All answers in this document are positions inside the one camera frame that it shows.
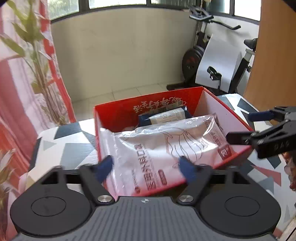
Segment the person's right hand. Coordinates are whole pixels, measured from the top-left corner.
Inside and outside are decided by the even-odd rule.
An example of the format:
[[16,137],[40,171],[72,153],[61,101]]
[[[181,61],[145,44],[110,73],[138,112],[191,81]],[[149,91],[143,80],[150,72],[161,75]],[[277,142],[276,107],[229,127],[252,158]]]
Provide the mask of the person's right hand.
[[284,168],[285,173],[288,174],[290,180],[290,189],[295,191],[296,189],[296,180],[295,180],[295,151],[286,152],[283,154],[286,165]]

